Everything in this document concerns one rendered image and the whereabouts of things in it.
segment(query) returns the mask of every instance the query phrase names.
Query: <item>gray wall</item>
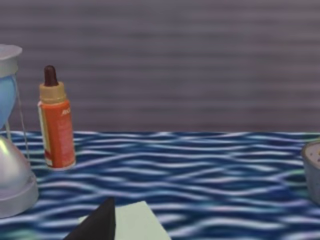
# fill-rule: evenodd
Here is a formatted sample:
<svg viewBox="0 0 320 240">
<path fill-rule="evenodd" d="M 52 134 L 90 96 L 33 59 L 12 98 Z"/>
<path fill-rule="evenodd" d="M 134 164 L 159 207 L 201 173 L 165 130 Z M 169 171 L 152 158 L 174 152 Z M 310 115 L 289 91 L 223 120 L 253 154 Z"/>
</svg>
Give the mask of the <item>gray wall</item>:
<svg viewBox="0 0 320 240">
<path fill-rule="evenodd" d="M 29 130 L 47 64 L 76 130 L 320 130 L 319 0 L 1 0 L 0 43 Z"/>
</svg>

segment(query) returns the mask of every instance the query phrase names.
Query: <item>white paper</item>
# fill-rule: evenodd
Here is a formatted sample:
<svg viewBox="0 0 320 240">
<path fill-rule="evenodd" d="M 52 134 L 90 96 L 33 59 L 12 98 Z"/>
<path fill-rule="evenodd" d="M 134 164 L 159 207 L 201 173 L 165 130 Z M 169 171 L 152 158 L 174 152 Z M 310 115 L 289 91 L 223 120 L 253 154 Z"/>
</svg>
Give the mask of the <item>white paper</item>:
<svg viewBox="0 0 320 240">
<path fill-rule="evenodd" d="M 115 222 L 114 240 L 171 240 L 145 201 L 117 207 Z"/>
</svg>

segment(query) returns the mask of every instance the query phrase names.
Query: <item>blue tablecloth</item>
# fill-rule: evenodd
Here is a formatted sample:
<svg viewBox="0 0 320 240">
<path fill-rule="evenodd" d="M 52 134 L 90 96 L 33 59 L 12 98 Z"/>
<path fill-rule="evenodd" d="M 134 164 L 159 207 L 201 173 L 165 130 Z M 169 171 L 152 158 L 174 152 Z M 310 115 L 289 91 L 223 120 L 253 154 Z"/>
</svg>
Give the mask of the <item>blue tablecloth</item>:
<svg viewBox="0 0 320 240">
<path fill-rule="evenodd" d="M 46 167 L 39 133 L 27 136 L 40 198 L 0 219 L 1 240 L 61 240 L 111 196 L 147 201 L 173 240 L 320 239 L 300 156 L 319 134 L 77 132 L 64 172 Z M 13 141 L 26 152 L 20 132 Z"/>
</svg>

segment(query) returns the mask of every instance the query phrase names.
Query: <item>glue bottle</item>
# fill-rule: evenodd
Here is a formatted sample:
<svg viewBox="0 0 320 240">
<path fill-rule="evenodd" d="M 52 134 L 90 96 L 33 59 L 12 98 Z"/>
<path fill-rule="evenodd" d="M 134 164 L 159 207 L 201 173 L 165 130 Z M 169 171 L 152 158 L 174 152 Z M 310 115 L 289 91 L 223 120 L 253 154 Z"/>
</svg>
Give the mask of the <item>glue bottle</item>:
<svg viewBox="0 0 320 240">
<path fill-rule="evenodd" d="M 44 68 L 44 83 L 39 90 L 38 112 L 46 164 L 52 170 L 69 169 L 76 164 L 70 102 L 53 66 Z"/>
</svg>

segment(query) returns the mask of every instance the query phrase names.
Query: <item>bottle label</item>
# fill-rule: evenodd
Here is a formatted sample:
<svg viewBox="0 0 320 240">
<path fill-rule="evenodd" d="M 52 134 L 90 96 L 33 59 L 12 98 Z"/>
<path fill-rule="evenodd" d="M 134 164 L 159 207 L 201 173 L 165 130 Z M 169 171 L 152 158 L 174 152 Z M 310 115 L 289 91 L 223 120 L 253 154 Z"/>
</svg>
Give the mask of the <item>bottle label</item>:
<svg viewBox="0 0 320 240">
<path fill-rule="evenodd" d="M 46 164 L 54 169 L 75 163 L 75 147 L 69 101 L 38 104 Z"/>
</svg>

